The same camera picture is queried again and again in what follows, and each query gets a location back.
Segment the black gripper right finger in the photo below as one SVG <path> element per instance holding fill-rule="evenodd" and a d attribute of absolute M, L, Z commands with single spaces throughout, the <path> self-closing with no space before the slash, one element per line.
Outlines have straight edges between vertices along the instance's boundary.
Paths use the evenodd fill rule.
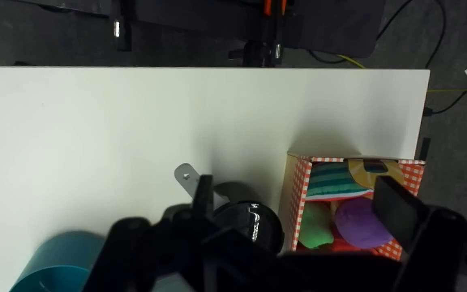
<path fill-rule="evenodd" d="M 376 179 L 373 209 L 405 251 L 392 292 L 451 292 L 459 272 L 464 218 L 423 204 L 391 176 Z"/>

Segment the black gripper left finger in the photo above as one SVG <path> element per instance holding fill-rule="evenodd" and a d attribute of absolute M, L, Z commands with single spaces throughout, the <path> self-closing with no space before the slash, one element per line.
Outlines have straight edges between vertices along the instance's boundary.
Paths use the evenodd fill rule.
<path fill-rule="evenodd" d="M 185 272 L 190 259 L 188 221 L 120 218 L 109 230 L 84 292 L 191 292 Z"/>

